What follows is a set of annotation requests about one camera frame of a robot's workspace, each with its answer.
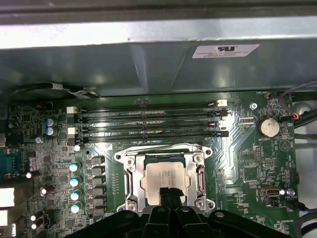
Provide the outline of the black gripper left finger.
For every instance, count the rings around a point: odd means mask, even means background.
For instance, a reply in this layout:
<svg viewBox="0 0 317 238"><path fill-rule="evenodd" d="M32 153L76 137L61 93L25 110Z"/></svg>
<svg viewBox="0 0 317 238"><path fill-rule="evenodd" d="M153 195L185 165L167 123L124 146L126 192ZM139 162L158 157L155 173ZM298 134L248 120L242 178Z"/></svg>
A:
<svg viewBox="0 0 317 238"><path fill-rule="evenodd" d="M141 216L123 210L78 230L67 238L167 238L171 214L170 189L159 190L159 206Z"/></svg>

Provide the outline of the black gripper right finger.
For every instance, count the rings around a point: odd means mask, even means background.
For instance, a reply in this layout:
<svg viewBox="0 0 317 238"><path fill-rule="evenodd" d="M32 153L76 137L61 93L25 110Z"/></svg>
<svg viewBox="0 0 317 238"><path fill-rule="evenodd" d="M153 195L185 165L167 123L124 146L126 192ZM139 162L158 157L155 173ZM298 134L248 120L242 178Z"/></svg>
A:
<svg viewBox="0 0 317 238"><path fill-rule="evenodd" d="M183 206L180 197L184 193L171 189L171 205L179 221L183 238L288 238L282 232L225 210L216 210L208 217L198 214L189 206Z"/></svg>

